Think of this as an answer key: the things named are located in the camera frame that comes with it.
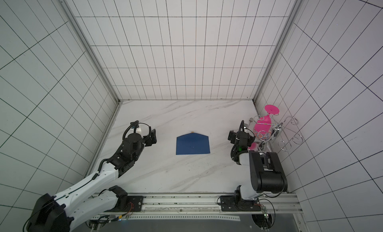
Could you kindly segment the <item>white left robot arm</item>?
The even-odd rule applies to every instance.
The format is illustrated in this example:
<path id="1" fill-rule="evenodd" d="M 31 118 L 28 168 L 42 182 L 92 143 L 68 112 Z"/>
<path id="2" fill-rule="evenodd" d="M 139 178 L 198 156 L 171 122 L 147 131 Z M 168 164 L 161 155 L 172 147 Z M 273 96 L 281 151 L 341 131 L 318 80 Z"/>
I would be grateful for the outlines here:
<path id="1" fill-rule="evenodd" d="M 101 160 L 96 172 L 53 196 L 41 196 L 22 230 L 71 232 L 102 212 L 133 211 L 135 205 L 124 189 L 106 186 L 130 170 L 145 147 L 157 143 L 156 130 L 149 128 L 149 133 L 143 136 L 137 132 L 139 125 L 137 120 L 130 124 L 117 151 L 110 158 Z"/>

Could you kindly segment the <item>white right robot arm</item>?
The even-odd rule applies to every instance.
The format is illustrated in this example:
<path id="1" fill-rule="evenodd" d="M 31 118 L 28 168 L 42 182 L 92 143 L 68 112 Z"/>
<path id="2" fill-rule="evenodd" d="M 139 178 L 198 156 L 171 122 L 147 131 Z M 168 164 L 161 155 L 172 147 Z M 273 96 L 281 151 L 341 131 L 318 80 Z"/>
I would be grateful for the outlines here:
<path id="1" fill-rule="evenodd" d="M 261 196 L 276 198 L 288 191 L 288 182 L 275 152 L 251 150 L 255 134 L 241 121 L 237 131 L 231 130 L 228 140 L 233 145 L 230 157 L 237 165 L 247 166 L 248 185 L 239 185 L 234 192 L 236 202 L 255 201 Z"/>

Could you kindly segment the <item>blue envelope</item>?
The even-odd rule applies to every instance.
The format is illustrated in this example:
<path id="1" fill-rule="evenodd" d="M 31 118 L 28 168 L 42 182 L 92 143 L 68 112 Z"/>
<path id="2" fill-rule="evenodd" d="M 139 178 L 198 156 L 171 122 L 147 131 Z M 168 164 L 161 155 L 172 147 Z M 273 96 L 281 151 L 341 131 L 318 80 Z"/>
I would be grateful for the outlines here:
<path id="1" fill-rule="evenodd" d="M 177 155 L 210 154 L 209 138 L 199 133 L 189 133 L 177 137 Z"/>

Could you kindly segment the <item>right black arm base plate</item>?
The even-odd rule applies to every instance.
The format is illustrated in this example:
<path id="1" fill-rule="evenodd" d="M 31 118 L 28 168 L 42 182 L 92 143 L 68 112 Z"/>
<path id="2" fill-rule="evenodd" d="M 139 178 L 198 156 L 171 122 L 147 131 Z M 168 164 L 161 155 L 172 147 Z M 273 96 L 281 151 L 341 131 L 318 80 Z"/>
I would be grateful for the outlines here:
<path id="1" fill-rule="evenodd" d="M 223 212 L 260 212 L 261 206 L 255 201 L 243 200 L 236 196 L 220 196 L 217 204 Z"/>

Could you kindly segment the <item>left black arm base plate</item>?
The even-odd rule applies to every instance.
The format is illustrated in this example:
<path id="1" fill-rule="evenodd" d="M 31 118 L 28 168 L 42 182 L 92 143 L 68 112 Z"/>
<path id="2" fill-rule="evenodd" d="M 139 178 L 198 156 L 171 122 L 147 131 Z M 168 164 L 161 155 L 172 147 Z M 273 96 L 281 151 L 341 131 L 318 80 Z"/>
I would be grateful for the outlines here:
<path id="1" fill-rule="evenodd" d="M 140 212 L 143 205 L 143 196 L 124 196 L 118 199 L 117 212 Z"/>

